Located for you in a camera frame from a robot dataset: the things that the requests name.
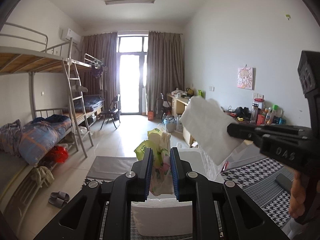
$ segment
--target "bed ladder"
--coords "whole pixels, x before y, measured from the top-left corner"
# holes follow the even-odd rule
[[[76,86],[81,86],[80,76],[79,76],[79,73],[78,73],[78,70],[77,70],[76,63],[73,63],[73,65],[74,65],[73,70],[75,72],[75,78],[70,78],[70,70],[71,70],[71,65],[72,65],[72,61],[71,61],[70,58],[68,59],[68,64],[67,64],[68,69],[66,69],[66,66],[65,66],[63,60],[62,60],[62,62],[63,62],[63,72],[64,72],[65,77],[66,77],[67,82],[68,82],[68,84],[67,84],[68,89],[67,90],[68,90],[68,96],[69,96],[69,112],[70,112],[70,110],[72,112],[72,114],[69,113],[69,115],[70,115],[70,118],[71,118],[71,116],[73,117],[73,120],[71,118],[71,124],[72,124],[72,130],[73,130],[72,131],[73,132],[73,138],[74,138],[74,141],[75,141],[74,143],[75,143],[76,149],[78,151],[79,148],[78,148],[78,141],[77,141],[77,138],[76,138],[76,136],[77,136],[79,141],[80,141],[84,156],[88,157],[87,156],[87,152],[86,152],[86,150],[84,148],[83,139],[84,139],[85,136],[89,135],[89,139],[90,139],[90,142],[91,142],[92,146],[93,146],[93,141],[92,141],[90,128],[89,128],[89,124],[88,124],[88,120],[87,120],[87,116],[86,116],[86,112],[85,112],[83,94],[82,94],[82,91],[78,91],[80,93],[80,96],[74,98],[73,95],[72,95],[72,90],[71,90],[71,85],[70,85],[70,81],[73,80],[73,81],[76,81]],[[77,118],[76,118],[76,110],[75,110],[75,106],[74,106],[74,103],[73,103],[73,101],[77,100],[77,99],[80,99],[80,101],[81,101],[82,112],[84,114],[84,122],[85,122],[85,126],[87,128],[87,131],[85,132],[84,135],[80,134],[79,126],[78,126]]]

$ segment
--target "tile floor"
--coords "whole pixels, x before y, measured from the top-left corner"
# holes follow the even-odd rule
[[[84,140],[88,157],[85,158],[82,150],[76,152],[71,149],[68,160],[58,164],[52,174],[55,178],[52,185],[41,188],[23,221],[19,239],[32,240],[36,234],[60,211],[48,203],[51,192],[67,192],[74,197],[80,190],[81,185],[96,156],[135,156],[134,149],[145,139],[147,132],[157,127],[159,120],[148,121],[142,115],[123,115],[121,125],[115,129],[112,122],[104,124],[100,130],[102,121],[97,121],[91,127],[94,147],[91,147],[89,137]],[[188,147],[184,142],[182,134],[173,132],[171,136],[171,147],[182,143],[182,147]]]

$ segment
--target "slipper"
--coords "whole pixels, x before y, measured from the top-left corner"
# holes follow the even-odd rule
[[[57,208],[63,208],[68,204],[67,201],[64,201],[60,198],[53,198],[53,197],[50,197],[48,202]]]
[[[52,192],[50,197],[52,198],[60,198],[64,201],[69,201],[70,200],[70,196],[65,193],[65,192],[62,192],[62,191],[59,191],[59,192]]]

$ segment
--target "cartoon girl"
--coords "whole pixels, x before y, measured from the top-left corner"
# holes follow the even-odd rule
[[[250,88],[252,84],[252,78],[249,75],[249,71],[245,68],[240,70],[238,78],[238,87],[240,88]]]

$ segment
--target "ceiling light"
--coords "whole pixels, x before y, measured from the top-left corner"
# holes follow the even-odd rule
[[[155,3],[155,0],[106,0],[106,5],[122,3]]]

